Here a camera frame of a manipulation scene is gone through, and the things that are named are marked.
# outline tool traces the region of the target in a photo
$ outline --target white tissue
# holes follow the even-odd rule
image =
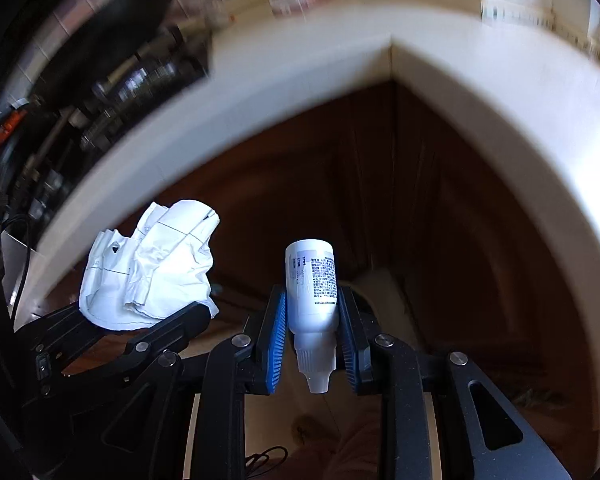
[[[202,202],[171,208],[152,203],[131,238],[117,230],[98,234],[80,287],[80,311],[108,330],[153,326],[193,301],[218,313],[206,272],[213,265],[208,242],[219,224]]]

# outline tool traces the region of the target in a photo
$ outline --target metal screw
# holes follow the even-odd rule
[[[251,343],[251,338],[246,334],[238,334],[234,335],[231,338],[231,344],[237,346],[238,348],[244,348]]]
[[[393,346],[395,343],[395,339],[388,334],[378,334],[374,341],[378,346],[383,346],[384,348],[389,348],[389,346]]]
[[[464,366],[469,362],[469,358],[462,352],[451,352],[449,360],[457,366]]]
[[[160,366],[164,366],[165,368],[169,366],[173,366],[178,360],[178,356],[173,352],[165,352],[160,357],[158,357],[158,364]]]

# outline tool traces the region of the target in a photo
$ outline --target wooden cabinet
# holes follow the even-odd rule
[[[560,269],[480,155],[405,88],[396,103],[391,266],[424,340],[470,355],[574,478],[588,478],[594,382]]]
[[[391,269],[429,351],[469,354],[573,477],[590,476],[595,382],[562,273],[513,193],[407,89],[385,83],[302,113],[156,201],[184,198],[221,219],[209,275],[221,319],[264,306],[289,243],[328,240],[341,280]]]

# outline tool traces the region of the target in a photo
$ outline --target kitchen counter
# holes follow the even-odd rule
[[[333,0],[293,18],[275,19],[266,5],[240,14],[214,39],[211,77],[127,134],[56,215],[17,323],[99,230],[192,168],[302,110],[395,78],[456,127],[537,225],[589,334],[600,409],[600,66],[541,29],[481,22],[479,5]]]

